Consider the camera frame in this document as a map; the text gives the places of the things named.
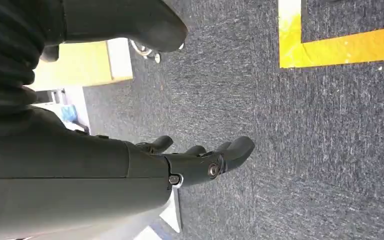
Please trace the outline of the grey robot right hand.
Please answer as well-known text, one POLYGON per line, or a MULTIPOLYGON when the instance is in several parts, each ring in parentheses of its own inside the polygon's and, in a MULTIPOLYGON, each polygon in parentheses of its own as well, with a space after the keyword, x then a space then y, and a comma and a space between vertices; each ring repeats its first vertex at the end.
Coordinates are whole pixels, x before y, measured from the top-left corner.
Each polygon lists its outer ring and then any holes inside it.
POLYGON ((162 0, 0 0, 0 240, 116 223, 164 205, 173 186, 214 180, 255 148, 242 136, 214 151, 166 153, 161 136, 133 144, 70 130, 35 106, 34 69, 60 44, 128 38, 174 52, 188 29, 162 0))

